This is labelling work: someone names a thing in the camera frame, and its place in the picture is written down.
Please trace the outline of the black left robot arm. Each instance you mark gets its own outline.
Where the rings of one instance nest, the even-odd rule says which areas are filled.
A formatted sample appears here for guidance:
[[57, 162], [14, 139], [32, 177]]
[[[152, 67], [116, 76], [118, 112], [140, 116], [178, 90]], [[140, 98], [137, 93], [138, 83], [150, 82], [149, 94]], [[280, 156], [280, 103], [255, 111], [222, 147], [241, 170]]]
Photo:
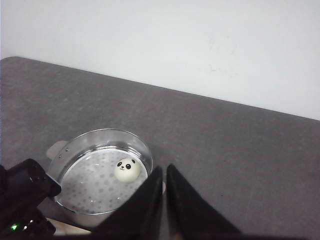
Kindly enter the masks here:
[[2, 240], [45, 239], [56, 228], [38, 209], [46, 198], [62, 191], [34, 159], [0, 167], [0, 238]]

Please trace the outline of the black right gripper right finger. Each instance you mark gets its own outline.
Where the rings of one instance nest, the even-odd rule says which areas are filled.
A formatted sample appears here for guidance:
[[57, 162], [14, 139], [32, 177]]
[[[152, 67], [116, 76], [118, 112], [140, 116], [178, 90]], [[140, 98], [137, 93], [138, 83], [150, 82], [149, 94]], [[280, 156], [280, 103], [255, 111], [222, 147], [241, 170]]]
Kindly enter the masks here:
[[167, 203], [184, 237], [241, 235], [242, 232], [208, 204], [175, 165], [166, 170]]

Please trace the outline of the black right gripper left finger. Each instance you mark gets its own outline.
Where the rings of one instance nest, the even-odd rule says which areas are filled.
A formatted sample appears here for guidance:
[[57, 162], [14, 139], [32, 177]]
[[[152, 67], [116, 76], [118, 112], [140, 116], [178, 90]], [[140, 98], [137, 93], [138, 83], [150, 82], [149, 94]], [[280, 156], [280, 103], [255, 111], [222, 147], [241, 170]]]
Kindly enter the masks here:
[[163, 200], [163, 171], [156, 167], [134, 194], [99, 226], [92, 237], [158, 237]]

